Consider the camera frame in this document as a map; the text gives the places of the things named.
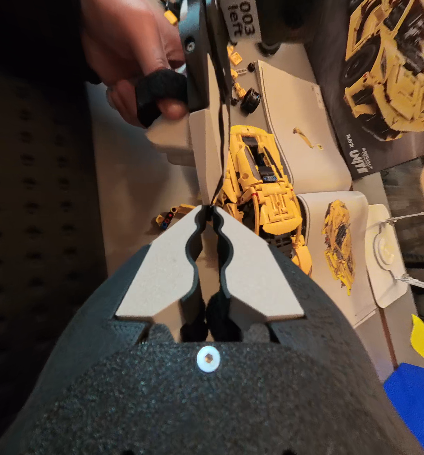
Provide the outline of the grey desk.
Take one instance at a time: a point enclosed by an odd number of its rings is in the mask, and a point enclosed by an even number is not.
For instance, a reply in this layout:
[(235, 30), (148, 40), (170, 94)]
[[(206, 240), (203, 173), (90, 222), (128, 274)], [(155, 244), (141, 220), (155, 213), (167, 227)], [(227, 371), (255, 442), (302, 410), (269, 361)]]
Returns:
[[(301, 44), (284, 44), (268, 63), (293, 76), (316, 82)], [(86, 84), (95, 150), (101, 224), (108, 275), (145, 244), (158, 230), (152, 221), (178, 203), (198, 202), (198, 180), (191, 167), (169, 163), (155, 150), (141, 128), (122, 120), (107, 103), (105, 86)], [(358, 180), (353, 189), (370, 204), (382, 203), (390, 211), (382, 177), (372, 174)], [(212, 228), (203, 234), (198, 268), (204, 299), (219, 290), (217, 239)], [(418, 314), (413, 292), (408, 291), (387, 309), (379, 309), (356, 329), (381, 381), (400, 363), (424, 368), (424, 358), (410, 345), (412, 316)]]

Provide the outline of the black toy tyre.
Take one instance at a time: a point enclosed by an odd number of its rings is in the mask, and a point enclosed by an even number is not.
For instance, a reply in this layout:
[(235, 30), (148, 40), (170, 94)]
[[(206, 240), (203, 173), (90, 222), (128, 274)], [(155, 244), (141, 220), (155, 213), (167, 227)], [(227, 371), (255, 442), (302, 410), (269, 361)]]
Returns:
[(261, 94), (254, 88), (250, 88), (240, 102), (240, 109), (246, 115), (254, 113), (261, 102)]

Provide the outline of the blue plastic bin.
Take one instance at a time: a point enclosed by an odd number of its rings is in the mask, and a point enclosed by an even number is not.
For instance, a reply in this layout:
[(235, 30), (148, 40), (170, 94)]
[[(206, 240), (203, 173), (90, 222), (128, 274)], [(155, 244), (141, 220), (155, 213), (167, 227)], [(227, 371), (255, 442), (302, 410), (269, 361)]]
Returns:
[(402, 363), (384, 383), (398, 414), (424, 449), (424, 368)]

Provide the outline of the person's left hand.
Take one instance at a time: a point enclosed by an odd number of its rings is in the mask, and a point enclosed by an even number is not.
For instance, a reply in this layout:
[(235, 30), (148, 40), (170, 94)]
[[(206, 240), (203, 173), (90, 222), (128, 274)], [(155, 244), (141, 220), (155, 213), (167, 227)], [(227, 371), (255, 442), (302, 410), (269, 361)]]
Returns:
[(178, 28), (158, 1), (82, 0), (80, 5), (87, 63), (124, 121), (141, 127), (134, 85), (155, 71), (184, 64)]

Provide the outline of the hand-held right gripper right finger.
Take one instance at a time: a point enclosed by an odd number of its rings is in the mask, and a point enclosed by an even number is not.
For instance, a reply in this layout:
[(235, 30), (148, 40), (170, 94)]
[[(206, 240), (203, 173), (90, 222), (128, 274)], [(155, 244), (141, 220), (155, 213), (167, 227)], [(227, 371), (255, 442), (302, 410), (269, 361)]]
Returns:
[(255, 324), (305, 316), (263, 239), (220, 208), (214, 208), (214, 231), (220, 283), (214, 295), (214, 339), (242, 339)]

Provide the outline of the yellow toy brick car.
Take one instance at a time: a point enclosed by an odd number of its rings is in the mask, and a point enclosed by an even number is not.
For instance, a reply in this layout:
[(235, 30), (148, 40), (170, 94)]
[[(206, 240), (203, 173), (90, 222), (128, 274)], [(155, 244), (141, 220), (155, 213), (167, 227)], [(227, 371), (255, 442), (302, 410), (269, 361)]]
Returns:
[(231, 127), (225, 177), (215, 205), (281, 248), (311, 277), (312, 258), (302, 234), (300, 203), (273, 134), (257, 127)]

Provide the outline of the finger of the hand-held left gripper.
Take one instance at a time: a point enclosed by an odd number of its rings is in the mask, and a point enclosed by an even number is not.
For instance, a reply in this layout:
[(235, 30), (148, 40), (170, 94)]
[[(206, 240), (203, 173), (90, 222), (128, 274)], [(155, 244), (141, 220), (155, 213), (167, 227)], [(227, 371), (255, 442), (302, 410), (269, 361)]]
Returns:
[(223, 170), (219, 125), (223, 104), (209, 55), (206, 75), (209, 106), (177, 121), (159, 117), (146, 130), (146, 137), (170, 163), (195, 166), (203, 205), (211, 205)]
[(220, 133), (221, 167), (221, 175), (215, 190), (216, 203), (226, 177), (231, 128), (230, 107), (232, 98), (232, 77), (227, 54), (224, 57), (220, 56), (218, 53), (215, 54), (215, 74), (220, 96), (218, 125)]

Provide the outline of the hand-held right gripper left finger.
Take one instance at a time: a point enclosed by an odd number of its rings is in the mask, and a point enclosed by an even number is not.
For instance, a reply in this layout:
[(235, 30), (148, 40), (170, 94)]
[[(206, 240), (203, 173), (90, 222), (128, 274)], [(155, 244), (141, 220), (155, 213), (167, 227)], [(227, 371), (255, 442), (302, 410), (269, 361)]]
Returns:
[(181, 328), (193, 324), (203, 304), (196, 264), (202, 232), (203, 206), (197, 206), (150, 243), (117, 319), (163, 324), (181, 341)]

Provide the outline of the instruction booklet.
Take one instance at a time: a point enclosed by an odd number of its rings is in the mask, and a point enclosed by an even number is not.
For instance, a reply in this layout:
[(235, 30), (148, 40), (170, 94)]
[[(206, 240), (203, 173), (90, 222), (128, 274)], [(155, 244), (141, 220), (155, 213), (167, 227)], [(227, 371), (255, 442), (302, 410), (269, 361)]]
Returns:
[(312, 279), (356, 328), (376, 312), (364, 251), (367, 198), (351, 190), (319, 85), (261, 60), (257, 77), (268, 132), (303, 209)]

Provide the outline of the yellow curved panel piece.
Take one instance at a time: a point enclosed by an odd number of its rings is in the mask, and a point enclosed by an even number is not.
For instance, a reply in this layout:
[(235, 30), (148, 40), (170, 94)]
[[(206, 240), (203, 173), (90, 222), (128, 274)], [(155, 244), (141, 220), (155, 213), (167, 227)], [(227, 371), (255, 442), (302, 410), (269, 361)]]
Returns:
[(180, 204), (178, 206), (171, 207), (167, 212), (159, 214), (155, 221), (159, 226), (160, 230), (166, 230), (172, 221), (179, 217), (180, 215), (184, 216), (194, 210), (196, 206), (190, 204)]

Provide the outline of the toy car set box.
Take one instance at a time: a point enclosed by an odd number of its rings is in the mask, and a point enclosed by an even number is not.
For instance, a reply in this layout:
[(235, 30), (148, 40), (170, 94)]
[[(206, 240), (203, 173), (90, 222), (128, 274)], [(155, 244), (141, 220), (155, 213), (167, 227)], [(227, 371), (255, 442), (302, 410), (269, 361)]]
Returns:
[(352, 178), (424, 156), (424, 0), (322, 7), (307, 55)]

